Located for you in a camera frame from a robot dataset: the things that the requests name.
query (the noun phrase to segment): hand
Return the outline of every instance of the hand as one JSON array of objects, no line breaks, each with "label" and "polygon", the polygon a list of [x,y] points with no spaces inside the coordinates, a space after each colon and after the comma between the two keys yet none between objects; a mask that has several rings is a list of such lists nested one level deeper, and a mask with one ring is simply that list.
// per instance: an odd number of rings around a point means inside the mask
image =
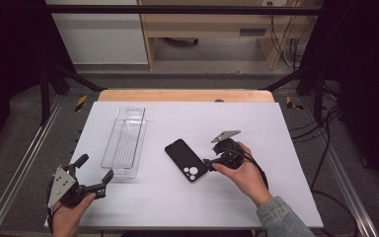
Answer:
[{"label": "hand", "polygon": [[[252,155],[251,150],[245,144],[240,141],[238,144],[246,153]],[[260,171],[249,160],[245,159],[242,165],[236,170],[227,168],[218,163],[214,163],[213,168],[230,178],[242,193],[251,198],[256,206],[260,206],[272,198],[272,195],[266,188]]]},{"label": "hand", "polygon": [[91,194],[82,199],[75,208],[62,206],[60,201],[58,208],[55,208],[53,216],[53,236],[73,237],[78,236],[79,221],[82,214],[95,199],[95,194]]}]

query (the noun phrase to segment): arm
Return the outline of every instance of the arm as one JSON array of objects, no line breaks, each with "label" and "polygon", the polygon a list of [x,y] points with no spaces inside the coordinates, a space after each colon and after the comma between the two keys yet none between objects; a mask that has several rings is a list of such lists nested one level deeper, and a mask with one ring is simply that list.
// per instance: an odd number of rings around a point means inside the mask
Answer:
[{"label": "arm", "polygon": [[78,236],[79,221],[82,214],[95,199],[95,194],[88,195],[75,208],[67,208],[61,205],[54,210],[53,236],[76,237]]},{"label": "arm", "polygon": [[[239,145],[246,152],[251,150],[242,142]],[[221,174],[230,178],[246,196],[257,206],[257,215],[269,237],[275,236],[314,236],[309,228],[294,213],[281,197],[273,197],[254,164],[245,159],[237,170],[218,163],[213,164]]]}]

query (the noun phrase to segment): black backdrop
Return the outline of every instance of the black backdrop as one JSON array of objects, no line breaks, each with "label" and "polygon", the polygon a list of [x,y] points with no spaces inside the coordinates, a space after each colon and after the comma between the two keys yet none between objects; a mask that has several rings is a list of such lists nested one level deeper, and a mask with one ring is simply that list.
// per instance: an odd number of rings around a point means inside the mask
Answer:
[{"label": "black backdrop", "polygon": [[[325,1],[337,7],[352,1]],[[369,167],[379,170],[379,2],[357,0],[326,44],[320,69],[324,79],[341,84],[340,106],[352,134],[361,144]],[[319,18],[310,37],[302,65],[312,60],[341,14]],[[313,84],[315,73],[301,79],[300,86]]]},{"label": "black backdrop", "polygon": [[[43,0],[30,2],[44,4]],[[11,97],[39,84],[45,63],[57,60],[75,71],[51,15],[28,12],[23,3],[0,0],[0,130],[11,111]],[[62,79],[57,74],[53,77]]]}]

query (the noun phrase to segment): clear plastic container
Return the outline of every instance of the clear plastic container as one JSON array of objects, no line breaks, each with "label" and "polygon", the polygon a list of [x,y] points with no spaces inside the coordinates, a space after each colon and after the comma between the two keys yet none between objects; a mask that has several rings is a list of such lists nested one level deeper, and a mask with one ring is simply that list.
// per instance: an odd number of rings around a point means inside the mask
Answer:
[{"label": "clear plastic container", "polygon": [[137,176],[146,120],[144,108],[120,107],[101,166],[113,169],[113,181]]}]

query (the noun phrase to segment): jacket sleeve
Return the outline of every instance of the jacket sleeve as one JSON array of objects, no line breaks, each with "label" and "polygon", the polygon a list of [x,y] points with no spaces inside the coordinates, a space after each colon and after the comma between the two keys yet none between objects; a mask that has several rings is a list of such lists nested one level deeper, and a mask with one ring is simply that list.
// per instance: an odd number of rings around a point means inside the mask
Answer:
[{"label": "jacket sleeve", "polygon": [[257,216],[269,237],[315,236],[281,197],[273,197],[260,205]]}]

